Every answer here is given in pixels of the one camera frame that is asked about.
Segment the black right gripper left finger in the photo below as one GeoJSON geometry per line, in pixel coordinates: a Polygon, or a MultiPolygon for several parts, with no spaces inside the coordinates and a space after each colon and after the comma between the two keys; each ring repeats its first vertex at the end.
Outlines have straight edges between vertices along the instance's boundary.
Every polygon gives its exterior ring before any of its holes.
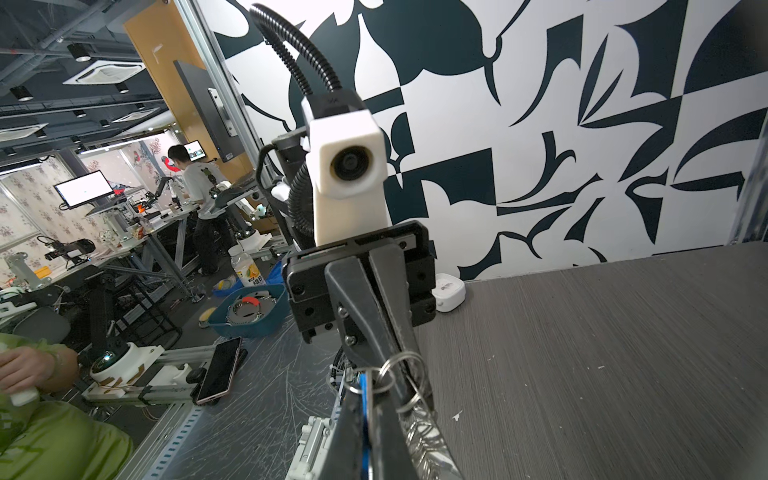
{"type": "Polygon", "coordinates": [[[343,388],[345,394],[340,401],[338,417],[319,478],[367,479],[368,378],[359,377],[357,384],[344,383],[343,388]]]}

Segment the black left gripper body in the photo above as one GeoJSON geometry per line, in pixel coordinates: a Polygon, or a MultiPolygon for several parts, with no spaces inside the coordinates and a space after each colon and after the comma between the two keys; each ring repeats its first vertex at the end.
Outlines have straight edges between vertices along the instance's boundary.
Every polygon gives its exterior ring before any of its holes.
{"type": "MultiPolygon", "coordinates": [[[[296,326],[306,343],[311,343],[322,328],[335,320],[324,276],[326,265],[350,256],[365,258],[371,250],[386,243],[399,245],[405,253],[411,301],[416,302],[419,294],[432,294],[436,272],[429,232],[423,224],[415,220],[300,251],[287,257],[282,276],[296,326]]],[[[436,311],[434,298],[434,316],[418,313],[414,316],[413,326],[431,322],[436,316],[436,311]]]]}

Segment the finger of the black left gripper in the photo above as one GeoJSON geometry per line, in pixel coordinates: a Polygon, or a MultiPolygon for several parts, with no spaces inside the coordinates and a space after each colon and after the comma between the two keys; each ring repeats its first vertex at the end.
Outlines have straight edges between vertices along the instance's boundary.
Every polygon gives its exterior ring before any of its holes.
{"type": "Polygon", "coordinates": [[[385,336],[375,342],[382,358],[380,365],[402,351],[421,354],[413,320],[418,313],[434,316],[434,297],[427,292],[419,294],[416,302],[411,301],[405,253],[395,243],[386,243],[371,250],[369,265],[384,311],[385,336]]]}
{"type": "Polygon", "coordinates": [[[375,342],[385,336],[384,311],[369,256],[335,260],[326,265],[324,276],[342,335],[356,338],[345,347],[348,358],[358,367],[380,366],[375,342]]]}

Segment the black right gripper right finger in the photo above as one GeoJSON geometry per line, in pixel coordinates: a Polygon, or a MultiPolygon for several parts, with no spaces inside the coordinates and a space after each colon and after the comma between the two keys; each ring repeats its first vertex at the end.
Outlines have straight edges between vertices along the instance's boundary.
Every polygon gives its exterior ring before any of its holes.
{"type": "Polygon", "coordinates": [[[365,394],[365,478],[418,479],[399,416],[387,393],[365,394]]]}

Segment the perforated metal crescent plate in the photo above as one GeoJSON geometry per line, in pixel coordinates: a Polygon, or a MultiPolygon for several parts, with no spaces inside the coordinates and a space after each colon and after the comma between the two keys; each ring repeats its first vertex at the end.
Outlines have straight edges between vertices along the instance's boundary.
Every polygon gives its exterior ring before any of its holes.
{"type": "Polygon", "coordinates": [[[426,406],[416,404],[401,417],[401,425],[419,479],[464,479],[434,416],[426,406]]]}

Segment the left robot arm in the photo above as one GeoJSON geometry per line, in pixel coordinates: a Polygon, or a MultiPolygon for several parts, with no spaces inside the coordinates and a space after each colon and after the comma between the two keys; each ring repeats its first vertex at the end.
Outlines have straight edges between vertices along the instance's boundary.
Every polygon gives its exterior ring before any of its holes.
{"type": "Polygon", "coordinates": [[[297,251],[282,271],[306,342],[336,327],[357,367],[393,379],[402,410],[433,404],[414,330],[436,314],[427,228],[388,220],[384,134],[320,49],[273,9],[254,4],[255,26],[295,80],[305,124],[270,143],[289,187],[297,251]]]}

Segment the operator hand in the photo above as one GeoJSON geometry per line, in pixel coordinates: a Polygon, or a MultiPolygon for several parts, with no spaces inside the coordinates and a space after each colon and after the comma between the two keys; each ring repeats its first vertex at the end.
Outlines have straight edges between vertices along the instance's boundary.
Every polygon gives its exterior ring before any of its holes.
{"type": "Polygon", "coordinates": [[[22,346],[1,354],[1,391],[8,395],[30,388],[42,393],[65,391],[78,377],[78,355],[67,347],[46,352],[22,346]]]}

